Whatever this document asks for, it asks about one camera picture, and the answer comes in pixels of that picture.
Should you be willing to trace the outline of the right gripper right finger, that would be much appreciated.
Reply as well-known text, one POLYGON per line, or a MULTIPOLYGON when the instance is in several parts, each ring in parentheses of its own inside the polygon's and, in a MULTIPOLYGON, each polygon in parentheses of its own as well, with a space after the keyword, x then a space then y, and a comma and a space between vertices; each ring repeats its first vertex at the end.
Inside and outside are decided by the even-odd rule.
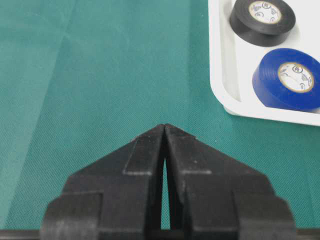
POLYGON ((189 240, 295 240, 288 203, 263 173, 165 125, 168 161, 189 240))

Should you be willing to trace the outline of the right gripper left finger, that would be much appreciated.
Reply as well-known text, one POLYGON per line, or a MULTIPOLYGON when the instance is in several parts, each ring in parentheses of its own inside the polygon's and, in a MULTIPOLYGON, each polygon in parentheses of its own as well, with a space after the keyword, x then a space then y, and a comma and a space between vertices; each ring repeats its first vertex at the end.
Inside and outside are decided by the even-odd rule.
POLYGON ((161 227, 162 124, 68 177, 49 203, 42 240, 144 240, 161 227))

